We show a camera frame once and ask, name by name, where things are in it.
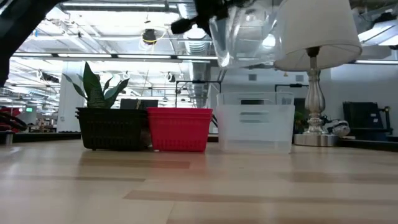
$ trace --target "red object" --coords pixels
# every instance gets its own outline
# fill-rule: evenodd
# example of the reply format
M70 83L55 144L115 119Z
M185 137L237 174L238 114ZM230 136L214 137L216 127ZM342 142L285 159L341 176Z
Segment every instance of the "red object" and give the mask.
M7 113L7 114L9 114L11 116L14 116L14 117L20 115L20 113L21 113L19 111L19 108L3 108L3 109L0 109L0 112ZM9 126L8 124L4 124L4 123L0 123L0 129L2 131L11 130L11 131L14 131L15 133L19 132L18 129L11 128L11 126Z
M160 151L204 152L212 109L147 108L152 147Z

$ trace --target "white pillar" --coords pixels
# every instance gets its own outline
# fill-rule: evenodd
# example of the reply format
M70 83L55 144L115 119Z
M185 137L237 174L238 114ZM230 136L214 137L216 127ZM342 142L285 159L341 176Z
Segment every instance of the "white pillar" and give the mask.
M68 75L84 91L83 83L78 75L83 75L84 62L64 62L62 73ZM57 132L80 131L76 108L84 107L85 99L81 97L66 78L61 79L60 106L58 111Z

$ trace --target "black basket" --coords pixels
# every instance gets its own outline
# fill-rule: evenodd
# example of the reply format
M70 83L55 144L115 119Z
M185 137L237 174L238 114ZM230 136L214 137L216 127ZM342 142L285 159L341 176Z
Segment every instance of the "black basket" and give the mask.
M141 131L148 127L147 111L77 108L81 138L87 149L138 151Z

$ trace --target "snake plant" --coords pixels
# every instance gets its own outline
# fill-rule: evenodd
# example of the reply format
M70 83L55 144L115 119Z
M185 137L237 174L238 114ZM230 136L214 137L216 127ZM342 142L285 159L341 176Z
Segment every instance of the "snake plant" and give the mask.
M79 75L79 79L83 82L84 91L74 83L68 75L62 75L73 85L76 92L87 100L87 107L89 108L111 108L116 101L116 97L118 97L119 93L122 92L129 83L129 79L123 80L107 91L109 83L112 80L112 78L110 78L106 81L104 89L102 89L100 76L91 71L87 62L85 64L83 76Z

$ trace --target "wooden table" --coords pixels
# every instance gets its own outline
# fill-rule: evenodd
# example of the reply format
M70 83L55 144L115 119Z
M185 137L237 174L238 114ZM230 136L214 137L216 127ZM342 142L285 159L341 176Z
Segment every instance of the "wooden table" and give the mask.
M81 141L0 148L1 224L396 224L398 154L113 152Z

